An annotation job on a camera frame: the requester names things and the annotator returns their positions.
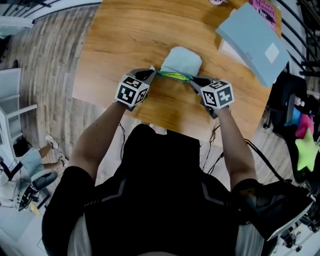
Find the sneaker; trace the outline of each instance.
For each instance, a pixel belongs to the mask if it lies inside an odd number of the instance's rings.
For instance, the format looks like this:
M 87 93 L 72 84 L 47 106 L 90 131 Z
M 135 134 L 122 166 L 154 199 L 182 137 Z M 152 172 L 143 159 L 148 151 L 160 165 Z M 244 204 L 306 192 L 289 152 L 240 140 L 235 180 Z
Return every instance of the sneaker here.
M 69 160 L 66 158 L 66 156 L 61 152 L 58 153 L 58 161 L 62 162 L 63 167 L 66 167 L 69 162 Z
M 56 150 L 57 148 L 59 148 L 58 143 L 54 140 L 54 138 L 52 138 L 51 135 L 45 136 L 45 141 L 46 141 L 47 144 L 51 144 L 51 145 L 52 145 L 52 148 L 53 148 L 54 150 Z

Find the black wire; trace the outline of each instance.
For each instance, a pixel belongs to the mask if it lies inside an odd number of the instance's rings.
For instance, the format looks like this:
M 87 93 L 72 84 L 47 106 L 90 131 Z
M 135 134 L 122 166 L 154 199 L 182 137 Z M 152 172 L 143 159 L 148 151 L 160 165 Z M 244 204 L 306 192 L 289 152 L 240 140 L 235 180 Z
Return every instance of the black wire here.
M 259 157 L 265 162 L 265 164 L 269 167 L 269 169 L 273 172 L 273 174 L 278 178 L 279 181 L 286 182 L 284 178 L 282 178 L 279 173 L 275 170 L 269 160 L 265 157 L 265 155 L 254 145 L 250 140 L 244 139 L 244 141 L 258 154 Z M 222 152 L 218 159 L 215 161 L 214 165 L 207 172 L 209 175 L 212 174 L 217 162 L 224 157 L 224 153 Z
M 269 160 L 265 157 L 265 155 L 248 139 L 245 139 L 245 142 L 261 157 L 261 159 L 265 162 L 265 164 L 270 168 L 271 172 L 278 178 L 279 181 L 285 182 L 286 180 L 282 178 L 279 173 L 275 170 L 275 168 L 271 165 Z
M 10 164 L 10 166 L 8 167 L 8 169 L 10 169 L 10 167 L 14 164 L 14 162 L 16 162 L 16 164 L 18 164 L 17 160 L 14 159 L 13 162 Z
M 11 172 L 10 172 L 9 168 L 7 167 L 7 165 L 5 164 L 5 162 L 3 160 L 0 162 L 0 165 L 1 165 L 2 169 L 3 169 L 4 174 L 10 179 Z
M 202 167 L 202 171 L 203 171 L 203 172 L 205 171 L 205 167 L 206 167 L 206 163 L 207 163 L 207 160 L 208 160 L 210 151 L 211 151 L 211 147 L 212 147 L 212 145 L 213 145 L 213 143 L 214 143 L 214 141 L 215 141 L 215 139 L 216 139 L 216 136 L 217 136 L 216 133 L 215 133 L 215 131 L 216 131 L 219 127 L 220 127 L 220 124 L 219 124 L 216 128 L 214 128 L 213 131 L 212 131 L 212 135 L 214 134 L 214 136 L 213 136 L 213 139 L 210 140 L 209 151 L 208 151 L 208 154 L 206 155 L 206 159 L 205 159 L 204 165 L 203 165 L 203 167 Z
M 120 159 L 121 159 L 121 161 L 122 161 L 122 158 L 123 158 L 123 156 L 124 156 L 125 143 L 126 143 L 126 130 L 125 130 L 125 128 L 122 126 L 121 123 L 119 123 L 118 126 L 121 127 L 122 135 L 123 135 L 123 141 L 122 141 L 122 145 L 121 145 L 121 149 L 120 149 Z
M 37 193 L 36 193 L 36 194 L 39 193 L 38 196 L 37 196 L 37 199 L 39 199 L 39 197 L 40 197 L 40 192 L 41 192 L 41 190 L 38 190 Z
M 19 194 L 21 193 L 21 183 L 22 183 L 22 176 L 21 176 L 21 168 L 20 168 L 20 188 L 19 188 Z

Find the light blue folder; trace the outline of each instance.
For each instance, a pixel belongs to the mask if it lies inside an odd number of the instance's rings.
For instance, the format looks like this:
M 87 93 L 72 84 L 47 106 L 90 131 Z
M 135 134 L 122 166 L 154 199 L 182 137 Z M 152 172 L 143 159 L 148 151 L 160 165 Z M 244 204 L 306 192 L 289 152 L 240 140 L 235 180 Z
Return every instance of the light blue folder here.
M 231 14 L 216 32 L 240 55 L 263 86 L 270 87 L 289 61 L 280 38 L 249 3 Z

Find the black bag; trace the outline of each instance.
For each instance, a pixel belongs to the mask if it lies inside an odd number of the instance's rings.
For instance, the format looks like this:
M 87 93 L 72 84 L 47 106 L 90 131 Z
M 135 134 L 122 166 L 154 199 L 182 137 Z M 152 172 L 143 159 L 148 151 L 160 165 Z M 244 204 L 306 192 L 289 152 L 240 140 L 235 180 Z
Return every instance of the black bag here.
M 32 145 L 29 142 L 27 142 L 27 140 L 24 137 L 22 137 L 17 140 L 16 144 L 13 145 L 14 153 L 18 158 L 22 157 L 25 153 L 28 152 L 28 144 L 32 147 Z

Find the light blue cloth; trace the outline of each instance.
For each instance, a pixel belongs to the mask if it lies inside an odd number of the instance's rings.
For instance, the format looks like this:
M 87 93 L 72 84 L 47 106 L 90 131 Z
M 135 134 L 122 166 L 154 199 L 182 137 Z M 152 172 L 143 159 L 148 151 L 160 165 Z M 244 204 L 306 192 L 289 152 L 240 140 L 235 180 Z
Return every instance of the light blue cloth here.
M 197 76 L 201 67 L 202 60 L 193 51 L 182 46 L 171 49 L 165 58 L 160 71 L 177 72 L 191 76 Z
M 23 155 L 21 163 L 23 164 L 23 167 L 28 171 L 30 177 L 45 169 L 42 164 L 41 155 L 35 148 L 32 148 Z
M 301 112 L 298 109 L 293 108 L 292 121 L 291 123 L 285 123 L 284 126 L 296 125 L 299 127 L 300 118 L 301 118 Z

